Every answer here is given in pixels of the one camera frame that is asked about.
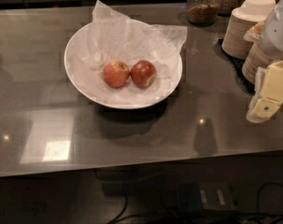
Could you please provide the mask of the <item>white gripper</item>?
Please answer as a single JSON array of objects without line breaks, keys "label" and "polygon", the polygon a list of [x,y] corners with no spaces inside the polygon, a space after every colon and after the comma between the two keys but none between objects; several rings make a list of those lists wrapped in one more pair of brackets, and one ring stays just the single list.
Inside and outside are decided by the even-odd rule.
[{"label": "white gripper", "polygon": [[[283,0],[269,13],[266,21],[259,21],[244,34],[248,42],[262,39],[262,50],[269,56],[283,60]],[[283,61],[258,68],[255,94],[248,106],[247,120],[262,123],[269,120],[283,106]]]}]

